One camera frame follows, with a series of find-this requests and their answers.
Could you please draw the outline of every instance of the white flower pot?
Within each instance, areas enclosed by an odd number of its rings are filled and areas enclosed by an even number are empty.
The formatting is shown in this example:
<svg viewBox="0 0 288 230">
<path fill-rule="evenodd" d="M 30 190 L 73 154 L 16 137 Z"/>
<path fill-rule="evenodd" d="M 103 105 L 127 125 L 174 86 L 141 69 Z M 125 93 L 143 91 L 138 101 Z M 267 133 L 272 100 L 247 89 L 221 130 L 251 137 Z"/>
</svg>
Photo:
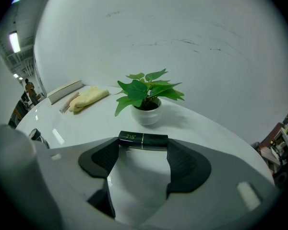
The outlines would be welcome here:
<svg viewBox="0 0 288 230">
<path fill-rule="evenodd" d="M 152 125 L 159 121 L 163 111 L 161 100 L 156 98 L 154 102 L 158 105 L 158 108 L 150 111 L 139 110 L 133 105 L 131 106 L 131 114 L 139 124 Z"/>
</svg>

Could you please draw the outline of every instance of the black device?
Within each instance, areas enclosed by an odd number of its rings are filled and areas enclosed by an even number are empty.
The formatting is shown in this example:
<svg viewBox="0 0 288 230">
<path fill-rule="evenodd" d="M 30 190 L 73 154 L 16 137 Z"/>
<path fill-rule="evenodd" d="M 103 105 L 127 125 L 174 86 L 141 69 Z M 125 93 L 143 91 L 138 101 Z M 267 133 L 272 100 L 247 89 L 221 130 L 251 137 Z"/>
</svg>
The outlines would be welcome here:
<svg viewBox="0 0 288 230">
<path fill-rule="evenodd" d="M 36 140 L 36 141 L 40 141 L 44 143 L 46 147 L 50 149 L 48 142 L 42 137 L 42 135 L 40 134 L 40 131 L 37 128 L 33 129 L 28 135 L 28 137 L 31 140 Z"/>
<path fill-rule="evenodd" d="M 144 150 L 166 151 L 168 146 L 167 135 L 155 135 L 121 131 L 119 134 L 121 146 L 139 148 Z"/>
</svg>

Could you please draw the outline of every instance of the white wall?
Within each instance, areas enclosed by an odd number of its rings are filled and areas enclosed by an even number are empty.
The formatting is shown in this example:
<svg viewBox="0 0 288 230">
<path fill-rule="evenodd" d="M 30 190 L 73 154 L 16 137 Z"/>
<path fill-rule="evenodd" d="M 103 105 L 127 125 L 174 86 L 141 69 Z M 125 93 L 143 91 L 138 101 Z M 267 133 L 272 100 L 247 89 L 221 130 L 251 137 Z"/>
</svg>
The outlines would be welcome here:
<svg viewBox="0 0 288 230">
<path fill-rule="evenodd" d="M 249 143 L 288 111 L 288 29 L 269 0 L 48 0 L 35 57 L 47 92 L 167 68 L 179 104 Z"/>
<path fill-rule="evenodd" d="M 23 89 L 18 80 L 12 76 L 0 55 L 0 125 L 8 124 L 22 94 Z"/>
</svg>

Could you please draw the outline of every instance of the white surface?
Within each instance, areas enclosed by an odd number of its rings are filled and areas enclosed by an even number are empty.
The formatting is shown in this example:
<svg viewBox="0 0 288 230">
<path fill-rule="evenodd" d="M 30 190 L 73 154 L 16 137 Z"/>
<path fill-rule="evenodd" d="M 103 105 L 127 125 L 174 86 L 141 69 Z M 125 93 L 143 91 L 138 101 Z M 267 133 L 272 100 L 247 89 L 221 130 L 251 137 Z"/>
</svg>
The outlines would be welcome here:
<svg viewBox="0 0 288 230">
<path fill-rule="evenodd" d="M 8 124 L 23 91 L 0 55 L 0 125 Z"/>
<path fill-rule="evenodd" d="M 35 54 L 47 92 L 167 68 L 181 105 L 249 144 L 288 112 L 288 30 L 269 0 L 49 0 Z"/>
<path fill-rule="evenodd" d="M 117 137 L 122 130 L 151 134 L 165 134 L 169 138 L 193 142 L 208 148 L 235 155 L 259 171 L 273 183 L 270 171 L 260 155 L 245 141 L 212 120 L 187 108 L 162 100 L 164 113 L 154 125 L 142 126 L 131 117 L 130 107 L 114 117 L 116 99 L 123 94 L 115 87 L 108 89 L 110 96 L 94 103 L 78 114 L 60 113 L 60 107 L 70 98 L 65 96 L 51 105 L 44 99 L 22 119 L 16 129 L 26 135 L 37 128 L 51 148 L 67 147 L 109 137 Z"/>
</svg>

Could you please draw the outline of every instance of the scratch mark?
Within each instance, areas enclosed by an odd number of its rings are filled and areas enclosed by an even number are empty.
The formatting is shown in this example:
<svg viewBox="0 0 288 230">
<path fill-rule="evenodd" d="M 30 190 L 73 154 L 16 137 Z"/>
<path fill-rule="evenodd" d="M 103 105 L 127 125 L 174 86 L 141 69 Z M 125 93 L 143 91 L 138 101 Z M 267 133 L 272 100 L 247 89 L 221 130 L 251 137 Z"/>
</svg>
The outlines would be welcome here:
<svg viewBox="0 0 288 230">
<path fill-rule="evenodd" d="M 142 45 L 139 45 L 137 47 L 143 47 L 143 46 L 157 46 L 157 41 L 154 43 L 154 44 L 142 44 Z"/>
<path fill-rule="evenodd" d="M 120 13 L 120 11 L 116 11 L 116 12 L 113 12 L 113 13 L 108 13 L 108 14 L 106 15 L 106 17 L 111 17 L 111 15 L 119 14 L 119 13 Z"/>
<path fill-rule="evenodd" d="M 194 44 L 194 45 L 199 46 L 198 44 L 196 44 L 195 42 L 193 42 L 192 40 L 189 40 L 189 39 L 172 39 L 172 40 L 173 41 L 180 41 L 180 42 L 187 43 L 187 44 Z"/>
<path fill-rule="evenodd" d="M 236 31 L 234 30 L 234 29 L 227 29 L 224 25 L 222 25 L 222 24 L 219 24 L 219 23 L 215 23 L 215 22 L 211 22 L 211 24 L 212 25 L 214 25 L 214 26 L 216 26 L 216 27 L 220 27 L 220 28 L 222 28 L 223 30 L 225 30 L 225 31 L 227 31 L 227 32 L 229 32 L 229 33 L 231 33 L 231 34 L 233 34 L 233 35 L 235 35 L 235 36 L 238 36 L 239 38 L 241 38 L 242 39 L 242 37 L 238 34 L 238 33 L 236 33 Z"/>
<path fill-rule="evenodd" d="M 228 42 L 225 42 L 225 41 L 223 41 L 223 40 L 221 40 L 221 39 L 214 38 L 214 37 L 210 37 L 210 38 L 211 38 L 212 40 L 215 40 L 215 41 L 221 42 L 221 43 L 223 43 L 223 44 L 226 44 L 228 47 L 230 47 L 231 49 L 233 49 L 233 50 L 235 50 L 236 52 L 238 52 L 239 54 L 241 54 L 241 55 L 243 56 L 243 58 L 245 58 L 248 62 L 250 61 L 249 59 L 247 59 L 247 58 L 244 56 L 244 54 L 243 54 L 241 51 L 237 50 L 235 47 L 233 47 L 232 45 L 230 45 Z"/>
<path fill-rule="evenodd" d="M 218 51 L 220 51 L 220 52 L 223 52 L 223 53 L 225 53 L 225 54 L 233 57 L 231 54 L 229 54 L 229 53 L 227 53 L 227 52 L 224 52 L 224 51 L 223 51 L 222 49 L 220 49 L 220 48 L 214 48 L 213 50 L 218 50 Z"/>
</svg>

